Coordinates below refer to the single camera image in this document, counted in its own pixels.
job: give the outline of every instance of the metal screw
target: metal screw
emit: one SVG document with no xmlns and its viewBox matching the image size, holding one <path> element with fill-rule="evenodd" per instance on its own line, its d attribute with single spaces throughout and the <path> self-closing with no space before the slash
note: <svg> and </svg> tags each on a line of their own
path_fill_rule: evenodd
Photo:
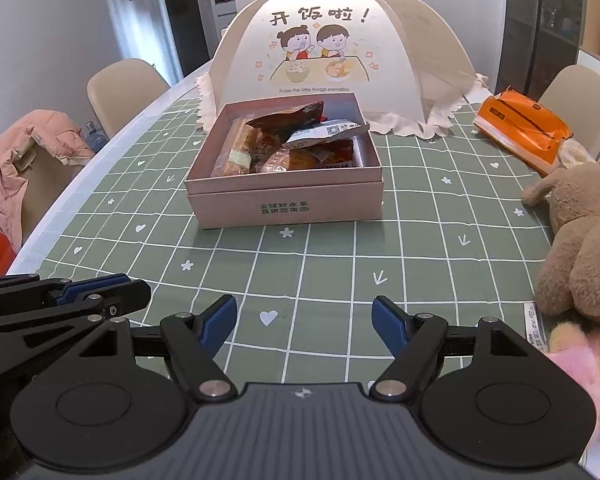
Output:
<svg viewBox="0 0 600 480">
<path fill-rule="evenodd" d="M 396 397 L 407 391 L 407 385 L 402 381 L 388 379 L 376 383 L 376 392 L 385 397 Z"/>
<path fill-rule="evenodd" d="M 221 397 L 231 391 L 231 385 L 221 380 L 205 381 L 199 388 L 200 392 L 207 397 Z"/>
</svg>

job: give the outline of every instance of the orange tissue package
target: orange tissue package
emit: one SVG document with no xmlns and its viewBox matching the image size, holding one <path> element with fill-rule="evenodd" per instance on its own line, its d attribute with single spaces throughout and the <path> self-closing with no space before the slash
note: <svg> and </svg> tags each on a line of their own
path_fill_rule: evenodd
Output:
<svg viewBox="0 0 600 480">
<path fill-rule="evenodd" d="M 558 167 L 558 148 L 573 135 L 554 113 L 512 89 L 487 98 L 474 124 L 542 176 Z"/>
</svg>

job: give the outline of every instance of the cardboard box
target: cardboard box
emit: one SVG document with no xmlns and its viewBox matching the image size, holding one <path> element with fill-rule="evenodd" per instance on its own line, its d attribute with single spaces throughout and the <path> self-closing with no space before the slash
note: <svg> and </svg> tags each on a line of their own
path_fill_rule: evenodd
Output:
<svg viewBox="0 0 600 480">
<path fill-rule="evenodd" d="M 355 168 L 211 177 L 232 121 L 324 101 L 330 119 L 365 124 L 355 95 L 295 95 L 227 104 L 185 180 L 200 227 L 371 220 L 381 217 L 382 166 L 368 129 L 354 138 Z"/>
</svg>

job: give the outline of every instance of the blue gripper pad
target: blue gripper pad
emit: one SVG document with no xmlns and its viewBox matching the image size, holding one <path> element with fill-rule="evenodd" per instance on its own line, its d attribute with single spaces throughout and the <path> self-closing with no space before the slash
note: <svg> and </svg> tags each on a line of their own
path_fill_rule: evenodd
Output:
<svg viewBox="0 0 600 480">
<path fill-rule="evenodd" d="M 371 324 L 394 357 L 407 348 L 409 339 L 404 320 L 378 298 L 371 305 Z"/>
<path fill-rule="evenodd" d="M 235 298 L 232 296 L 227 299 L 220 307 L 214 304 L 209 307 L 215 311 L 208 317 L 203 312 L 199 319 L 202 320 L 202 332 L 198 342 L 203 350 L 212 358 L 222 348 L 222 343 L 226 341 L 234 329 L 238 320 L 238 306 Z"/>
<path fill-rule="evenodd" d="M 90 290 L 96 290 L 98 288 L 104 288 L 106 286 L 118 285 L 119 283 L 130 282 L 131 278 L 126 274 L 112 274 L 110 276 L 101 276 L 99 278 L 93 278 L 91 280 L 82 280 L 81 282 L 68 283 L 64 287 L 62 296 L 56 300 L 56 304 L 64 305 L 72 303 L 79 294 L 89 292 Z"/>
</svg>

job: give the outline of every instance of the plush toy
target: plush toy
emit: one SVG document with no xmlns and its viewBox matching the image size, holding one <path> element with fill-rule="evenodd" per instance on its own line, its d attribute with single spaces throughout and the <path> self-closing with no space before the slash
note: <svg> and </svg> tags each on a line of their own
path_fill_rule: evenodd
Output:
<svg viewBox="0 0 600 480">
<path fill-rule="evenodd" d="M 536 305 L 550 316 L 575 308 L 600 323 L 600 165 L 558 168 L 522 192 L 537 205 L 545 196 L 555 240 L 541 267 Z"/>
<path fill-rule="evenodd" d="M 561 323 L 551 332 L 547 357 L 590 395 L 596 406 L 600 435 L 600 328 L 585 335 L 573 323 Z"/>
</svg>

